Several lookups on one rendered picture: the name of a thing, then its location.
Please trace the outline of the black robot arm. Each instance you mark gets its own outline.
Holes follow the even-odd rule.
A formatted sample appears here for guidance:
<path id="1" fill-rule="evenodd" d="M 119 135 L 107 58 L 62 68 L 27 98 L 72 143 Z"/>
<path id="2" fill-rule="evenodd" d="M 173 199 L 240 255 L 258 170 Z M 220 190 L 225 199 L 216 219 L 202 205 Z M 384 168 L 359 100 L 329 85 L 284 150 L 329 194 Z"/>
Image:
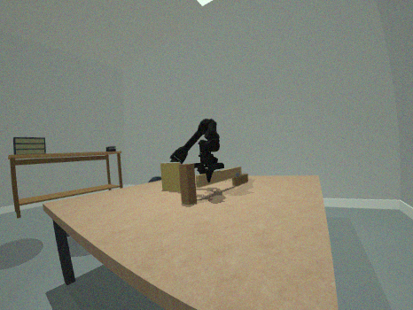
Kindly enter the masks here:
<path id="1" fill-rule="evenodd" d="M 205 135 L 207 141 L 199 141 L 199 152 L 214 152 L 220 149 L 219 135 L 216 132 L 217 123 L 213 119 L 203 119 L 199 123 L 197 132 L 190 138 L 190 140 L 182 147 L 179 147 L 170 156 L 170 162 L 180 162 L 181 164 L 186 160 L 188 150 Z M 180 161 L 181 160 L 181 161 Z"/>

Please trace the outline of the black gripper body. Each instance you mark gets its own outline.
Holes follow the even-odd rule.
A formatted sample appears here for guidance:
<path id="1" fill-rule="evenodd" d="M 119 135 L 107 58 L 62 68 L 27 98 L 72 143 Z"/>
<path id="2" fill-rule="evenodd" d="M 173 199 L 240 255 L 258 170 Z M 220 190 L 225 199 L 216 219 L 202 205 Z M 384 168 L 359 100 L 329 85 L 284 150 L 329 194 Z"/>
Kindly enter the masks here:
<path id="1" fill-rule="evenodd" d="M 224 168 L 223 163 L 213 163 L 211 160 L 211 156 L 213 156 L 211 152 L 201 152 L 199 155 L 200 163 L 193 163 L 194 168 L 198 168 L 198 170 L 205 169 L 205 167 L 208 167 L 207 170 Z"/>

